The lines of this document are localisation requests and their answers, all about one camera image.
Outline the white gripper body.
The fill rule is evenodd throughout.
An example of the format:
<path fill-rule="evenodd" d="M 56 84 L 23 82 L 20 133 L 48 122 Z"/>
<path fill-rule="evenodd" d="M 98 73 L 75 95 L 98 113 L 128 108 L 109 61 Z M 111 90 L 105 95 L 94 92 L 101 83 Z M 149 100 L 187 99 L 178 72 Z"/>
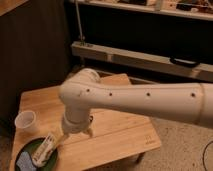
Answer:
<path fill-rule="evenodd" d="M 90 129 L 93 117 L 90 116 L 86 121 L 74 123 L 69 121 L 65 116 L 62 117 L 62 130 L 64 134 L 77 134 L 86 132 Z"/>

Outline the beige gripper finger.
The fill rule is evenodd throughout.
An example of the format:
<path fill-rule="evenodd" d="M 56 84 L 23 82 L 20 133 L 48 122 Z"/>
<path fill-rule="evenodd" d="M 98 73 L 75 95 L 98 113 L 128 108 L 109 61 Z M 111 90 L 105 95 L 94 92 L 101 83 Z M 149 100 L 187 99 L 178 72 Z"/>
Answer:
<path fill-rule="evenodd" d="M 64 134 L 63 136 L 61 136 L 61 138 L 59 139 L 59 142 L 58 142 L 58 144 L 57 144 L 57 147 L 63 145 L 63 143 L 64 143 L 68 138 L 69 138 L 69 134 Z"/>
<path fill-rule="evenodd" d="M 88 128 L 84 131 L 84 134 L 88 135 L 90 138 L 93 137 L 94 133 L 92 128 Z"/>

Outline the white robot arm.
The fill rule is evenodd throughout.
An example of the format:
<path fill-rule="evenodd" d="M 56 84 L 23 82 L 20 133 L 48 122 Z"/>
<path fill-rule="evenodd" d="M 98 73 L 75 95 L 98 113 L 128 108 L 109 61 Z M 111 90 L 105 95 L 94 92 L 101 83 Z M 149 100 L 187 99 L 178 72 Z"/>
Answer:
<path fill-rule="evenodd" d="M 65 134 L 90 129 L 90 111 L 116 110 L 213 129 L 213 83 L 107 85 L 84 68 L 59 87 Z"/>

